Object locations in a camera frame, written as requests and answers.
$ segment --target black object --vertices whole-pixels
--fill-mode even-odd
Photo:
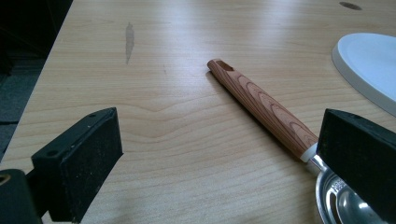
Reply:
[[[40,223],[47,211],[53,221],[80,222],[121,155],[117,109],[86,116],[32,156],[26,177],[2,171],[0,223]],[[32,203],[35,217],[21,219]]]
[[[318,154],[380,217],[396,223],[396,133],[327,109]]]

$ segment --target dark stain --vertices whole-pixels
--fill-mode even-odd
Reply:
[[[130,22],[126,27],[125,40],[126,40],[126,45],[125,45],[126,64],[128,64],[129,60],[131,59],[132,49],[134,48],[134,27]]]
[[[347,7],[353,10],[361,10],[361,7],[358,5],[355,5],[353,3],[348,3],[348,2],[340,2],[340,5],[343,7]]]

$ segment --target black foam block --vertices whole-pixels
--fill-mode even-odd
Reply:
[[[379,216],[396,223],[396,133],[327,109],[317,153]]]
[[[116,108],[86,116],[33,155],[52,220],[80,222],[121,155]]]

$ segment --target foam pad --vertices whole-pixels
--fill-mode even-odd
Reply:
[[[379,216],[396,222],[396,133],[327,109],[317,153]]]

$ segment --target wooden table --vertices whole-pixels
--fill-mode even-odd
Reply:
[[[359,6],[75,0],[0,168],[30,171],[30,157],[50,140],[85,115],[116,106],[125,154],[83,223],[320,222],[316,178],[206,63],[221,58],[234,66],[315,134],[328,107],[396,132],[396,118],[355,91],[332,63],[343,35],[396,35],[393,0]]]

